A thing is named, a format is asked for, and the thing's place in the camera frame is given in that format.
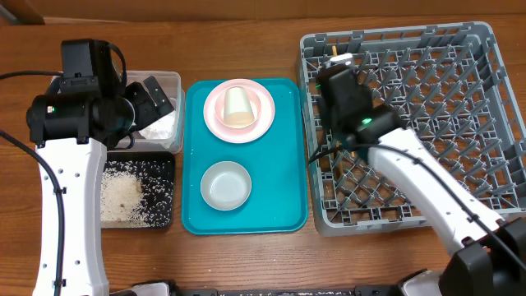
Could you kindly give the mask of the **grey bowl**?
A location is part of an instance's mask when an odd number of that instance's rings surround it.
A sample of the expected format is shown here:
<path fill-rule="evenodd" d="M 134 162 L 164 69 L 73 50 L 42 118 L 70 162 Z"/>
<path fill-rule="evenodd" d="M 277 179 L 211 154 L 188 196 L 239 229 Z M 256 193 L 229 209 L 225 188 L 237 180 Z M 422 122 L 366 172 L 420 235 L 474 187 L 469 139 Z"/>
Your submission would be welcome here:
<path fill-rule="evenodd" d="M 250 194 L 250 174 L 233 161 L 213 164 L 201 178 L 201 196 L 215 210 L 235 210 L 247 201 Z"/>

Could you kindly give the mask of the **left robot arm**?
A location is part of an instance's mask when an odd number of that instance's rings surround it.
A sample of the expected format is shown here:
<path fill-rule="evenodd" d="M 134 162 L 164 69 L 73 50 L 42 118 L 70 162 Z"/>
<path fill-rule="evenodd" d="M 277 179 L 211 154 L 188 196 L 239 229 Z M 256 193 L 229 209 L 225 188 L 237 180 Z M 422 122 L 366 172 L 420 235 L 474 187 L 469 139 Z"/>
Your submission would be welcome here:
<path fill-rule="evenodd" d="M 107 151 L 138 112 L 125 78 L 53 78 L 27 111 L 39 157 L 42 224 L 35 295 L 108 295 L 100 193 Z"/>

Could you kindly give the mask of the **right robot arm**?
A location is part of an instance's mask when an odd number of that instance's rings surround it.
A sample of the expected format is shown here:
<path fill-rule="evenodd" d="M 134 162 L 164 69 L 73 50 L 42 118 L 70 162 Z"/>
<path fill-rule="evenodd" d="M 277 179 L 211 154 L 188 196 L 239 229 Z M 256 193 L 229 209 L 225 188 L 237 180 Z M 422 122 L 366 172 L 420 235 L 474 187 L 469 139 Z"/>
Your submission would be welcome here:
<path fill-rule="evenodd" d="M 468 192 L 386 105 L 375 106 L 349 62 L 316 76 L 321 124 L 386 176 L 421 211 L 445 245 L 443 271 L 419 271 L 395 295 L 493 296 L 525 293 L 525 223 L 507 222 Z"/>

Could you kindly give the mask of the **white napkin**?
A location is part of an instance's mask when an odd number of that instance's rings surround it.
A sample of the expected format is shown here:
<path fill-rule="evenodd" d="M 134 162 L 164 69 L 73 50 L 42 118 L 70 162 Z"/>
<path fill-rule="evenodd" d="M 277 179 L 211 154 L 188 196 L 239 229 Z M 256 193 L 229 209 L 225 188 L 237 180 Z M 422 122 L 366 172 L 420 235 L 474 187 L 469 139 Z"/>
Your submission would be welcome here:
<path fill-rule="evenodd" d="M 175 133 L 176 112 L 172 111 L 148 127 L 140 130 L 142 137 L 149 140 L 167 140 Z"/>

